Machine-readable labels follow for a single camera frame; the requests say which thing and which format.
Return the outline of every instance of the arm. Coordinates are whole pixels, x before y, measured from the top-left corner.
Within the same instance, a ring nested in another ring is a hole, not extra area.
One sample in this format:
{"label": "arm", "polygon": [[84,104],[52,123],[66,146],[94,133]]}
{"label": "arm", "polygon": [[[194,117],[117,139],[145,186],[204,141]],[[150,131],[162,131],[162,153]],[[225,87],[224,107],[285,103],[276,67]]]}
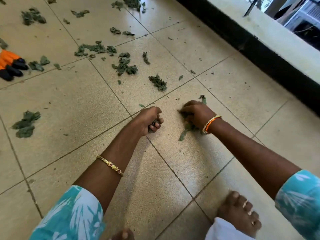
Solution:
{"label": "arm", "polygon": [[[148,127],[154,132],[160,129],[163,119],[159,119],[159,113],[161,113],[161,109],[158,107],[143,109],[120,131],[101,156],[111,161],[124,173],[140,138],[147,135]],[[159,123],[152,126],[151,124],[156,118]],[[100,202],[105,213],[120,179],[121,176],[111,167],[97,159],[74,182],[74,185],[92,193]]]}
{"label": "arm", "polygon": [[[189,116],[186,119],[200,129],[216,116],[208,106],[197,101],[186,103],[181,111],[188,113]],[[211,123],[208,132],[215,135],[226,146],[272,199],[275,199],[282,185],[301,170],[220,118]]]}

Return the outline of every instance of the white pant leg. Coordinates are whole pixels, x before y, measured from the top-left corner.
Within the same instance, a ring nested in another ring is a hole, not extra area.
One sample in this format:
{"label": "white pant leg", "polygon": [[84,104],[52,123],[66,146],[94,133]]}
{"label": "white pant leg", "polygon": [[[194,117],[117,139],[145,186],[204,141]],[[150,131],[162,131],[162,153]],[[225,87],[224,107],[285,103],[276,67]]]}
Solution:
{"label": "white pant leg", "polygon": [[216,217],[205,240],[254,240],[254,238],[238,231],[230,222]]}

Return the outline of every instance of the foot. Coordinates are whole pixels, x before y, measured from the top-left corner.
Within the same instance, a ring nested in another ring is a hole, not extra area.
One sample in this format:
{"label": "foot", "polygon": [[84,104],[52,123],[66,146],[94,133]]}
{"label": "foot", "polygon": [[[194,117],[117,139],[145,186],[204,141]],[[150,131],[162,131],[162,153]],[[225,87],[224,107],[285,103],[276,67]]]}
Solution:
{"label": "foot", "polygon": [[109,240],[134,240],[134,233],[129,228],[125,228]]}
{"label": "foot", "polygon": [[257,212],[252,211],[253,205],[238,192],[231,192],[226,201],[219,207],[217,217],[230,222],[238,231],[256,238],[262,227]]}

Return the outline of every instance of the bracelet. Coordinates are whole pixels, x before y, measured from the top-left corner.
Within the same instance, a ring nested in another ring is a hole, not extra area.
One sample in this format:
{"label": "bracelet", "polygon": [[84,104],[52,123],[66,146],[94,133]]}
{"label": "bracelet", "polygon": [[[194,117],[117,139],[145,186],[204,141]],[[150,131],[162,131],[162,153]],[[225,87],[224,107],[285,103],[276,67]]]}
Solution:
{"label": "bracelet", "polygon": [[121,177],[123,177],[123,172],[116,165],[114,165],[112,162],[104,159],[102,156],[97,156],[97,159],[100,159],[101,161],[105,162],[106,165],[108,165],[110,168],[112,168],[114,171],[116,171],[118,174],[120,174]]}
{"label": "bracelet", "polygon": [[220,115],[216,115],[216,116],[214,116],[212,119],[210,119],[209,121],[208,121],[208,123],[205,125],[205,127],[203,127],[203,129],[202,129],[202,133],[203,134],[208,134],[208,129],[209,129],[209,126],[211,125],[211,123],[213,122],[213,121],[215,121],[215,119],[217,119],[217,118],[222,118]]}

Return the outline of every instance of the forearm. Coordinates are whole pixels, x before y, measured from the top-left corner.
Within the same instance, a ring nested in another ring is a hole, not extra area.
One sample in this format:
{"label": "forearm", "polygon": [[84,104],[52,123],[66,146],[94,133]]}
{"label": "forearm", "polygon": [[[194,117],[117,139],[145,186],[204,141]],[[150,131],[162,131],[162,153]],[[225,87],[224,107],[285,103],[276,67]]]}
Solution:
{"label": "forearm", "polygon": [[222,119],[215,120],[208,131],[226,146],[272,199],[282,185],[301,170]]}
{"label": "forearm", "polygon": [[[101,156],[124,173],[141,137],[141,126],[132,120],[120,131]],[[117,172],[97,159],[74,182],[74,185],[90,191],[98,199],[105,213],[120,179],[121,176]]]}

